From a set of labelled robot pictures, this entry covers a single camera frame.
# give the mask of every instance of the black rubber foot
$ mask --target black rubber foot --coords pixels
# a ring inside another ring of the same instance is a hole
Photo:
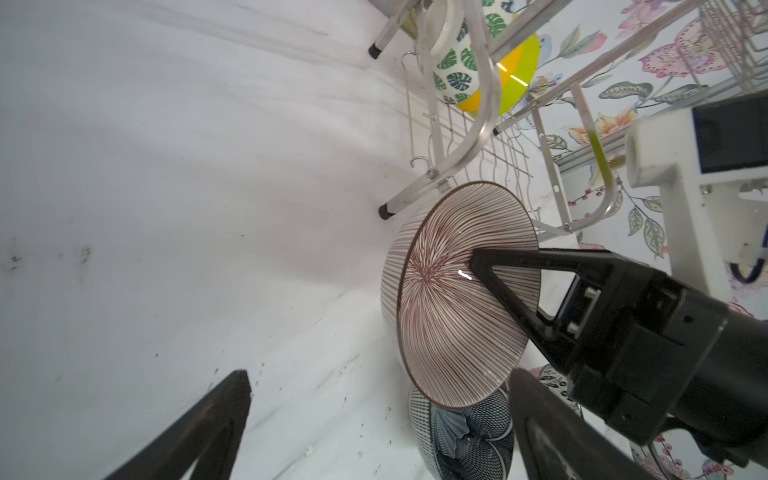
[[[386,209],[386,204],[383,204],[381,207],[379,207],[379,216],[382,218],[382,220],[389,220],[389,218],[394,217],[395,214],[391,214]]]
[[[379,55],[382,54],[382,51],[379,50],[379,47],[377,47],[376,44],[374,43],[374,44],[371,44],[370,47],[368,47],[368,53],[369,55],[371,55],[371,57],[374,60],[376,60],[379,57]]]

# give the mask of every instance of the metal rack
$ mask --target metal rack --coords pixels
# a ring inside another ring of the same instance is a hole
[[[419,0],[403,0],[396,13],[389,19],[385,29],[371,45],[369,52],[374,58],[378,57],[386,43],[397,31],[401,19],[405,18],[412,8],[415,9],[419,30],[419,36],[415,42],[416,53],[408,52],[403,55],[403,67],[405,69],[404,59],[407,55],[416,55],[422,66],[422,84],[424,85],[423,90],[425,91],[428,111],[425,117],[431,131],[428,142],[432,146],[432,153],[428,157],[415,156],[413,126],[411,125],[411,164],[413,166],[416,161],[422,160],[427,163],[427,169],[421,177],[379,208],[379,215],[382,218],[390,218],[432,188],[438,188],[441,192],[447,191],[451,187],[451,179],[456,184],[459,181],[477,179],[477,177],[473,178],[472,176],[472,171],[475,168],[478,169],[481,179],[501,183],[495,175],[496,167],[499,164],[505,165],[505,168],[511,169],[512,173],[517,175],[514,186],[510,189],[526,204],[538,230],[539,241],[559,235],[568,235],[610,216],[612,210],[617,207],[614,204],[617,199],[617,185],[608,166],[604,145],[607,145],[611,152],[619,150],[623,147],[624,132],[619,131],[602,139],[598,137],[594,128],[594,119],[584,99],[580,84],[695,8],[699,9],[704,31],[713,39],[733,78],[723,84],[707,88],[698,81],[692,72],[699,92],[687,101],[675,104],[671,108],[690,107],[712,100],[752,93],[760,90],[768,83],[768,43],[761,45],[754,38],[758,22],[764,22],[765,18],[768,18],[768,0],[683,0],[636,32],[631,38],[604,53],[541,97],[529,96],[528,105],[525,108],[500,121],[501,119],[496,114],[501,101],[497,62],[517,48],[528,36],[535,33],[570,2],[571,0],[535,0],[530,2],[527,8],[497,38],[491,40],[483,21],[480,1],[462,0],[472,50],[475,58],[478,59],[480,90],[483,92],[477,116],[472,121],[467,114],[438,100],[432,82],[434,62],[429,49],[426,47],[425,8]],[[542,106],[558,99],[568,91],[574,97],[576,108],[590,142],[589,145],[584,146],[579,151],[555,160],[545,141],[546,132],[539,110]],[[409,114],[411,114],[410,94],[408,102]],[[538,145],[517,127],[520,120],[529,116],[536,129]],[[459,126],[463,126],[463,130],[456,126],[455,121],[459,119]],[[444,147],[443,143],[444,130],[448,132],[447,135],[449,136],[447,147]],[[524,139],[523,141],[530,141],[531,145],[541,152],[544,159],[561,217],[562,224],[558,227],[542,223],[537,210],[532,206],[530,194],[526,198],[525,182],[528,182],[528,188],[530,188],[532,176],[527,163],[529,157],[520,145],[522,139]],[[479,157],[478,167],[470,165],[477,157]],[[592,214],[585,218],[571,220],[568,203],[560,185],[558,170],[577,162],[578,164],[586,162],[597,164],[605,181],[605,192],[603,200]],[[492,164],[493,170],[490,177],[483,177],[483,166],[486,164]],[[505,176],[504,182],[507,187],[510,187],[508,175]]]

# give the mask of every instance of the orange flower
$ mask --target orange flower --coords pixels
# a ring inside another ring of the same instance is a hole
[[[598,137],[602,138],[625,128],[632,123],[635,118],[637,118],[635,108],[629,107],[627,110],[622,111],[617,117],[606,117],[605,115],[599,114],[598,120],[594,122],[594,127],[598,132]],[[570,135],[577,144],[586,145],[589,143],[587,130],[584,127],[570,126],[563,127],[563,130],[567,131],[568,135]]]

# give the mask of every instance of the leaf patterned cup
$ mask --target leaf patterned cup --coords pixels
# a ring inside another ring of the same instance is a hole
[[[469,269],[476,248],[538,250],[531,219],[506,188],[471,182],[413,215],[387,253],[382,314],[406,372],[431,402],[472,406],[505,381],[528,338]],[[495,267],[535,310],[539,270]]]
[[[513,19],[512,0],[482,0],[483,15],[491,38],[499,36]],[[469,40],[466,22],[445,57],[435,66],[435,87],[447,104],[467,100],[479,88],[477,64]]]

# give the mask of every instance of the black cylinder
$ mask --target black cylinder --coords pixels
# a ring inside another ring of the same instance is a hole
[[[768,430],[768,323],[729,310],[728,323],[672,414],[724,445]]]

